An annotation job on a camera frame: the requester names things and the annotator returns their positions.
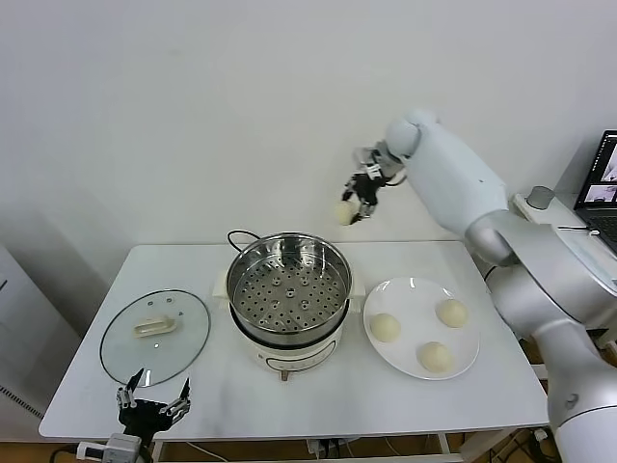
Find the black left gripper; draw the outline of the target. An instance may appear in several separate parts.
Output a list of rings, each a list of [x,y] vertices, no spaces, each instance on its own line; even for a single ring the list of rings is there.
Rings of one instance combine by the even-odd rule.
[[[151,400],[135,399],[144,368],[132,375],[128,382],[117,390],[120,408],[119,421],[123,433],[137,437],[153,437],[158,432],[170,430],[190,411],[190,379],[184,382],[179,397],[169,404]]]

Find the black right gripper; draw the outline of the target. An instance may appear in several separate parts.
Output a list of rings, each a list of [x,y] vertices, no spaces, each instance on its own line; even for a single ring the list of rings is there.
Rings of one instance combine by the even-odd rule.
[[[349,201],[356,195],[351,225],[371,217],[378,204],[377,192],[385,184],[386,178],[381,169],[353,174],[345,183],[341,199]]]

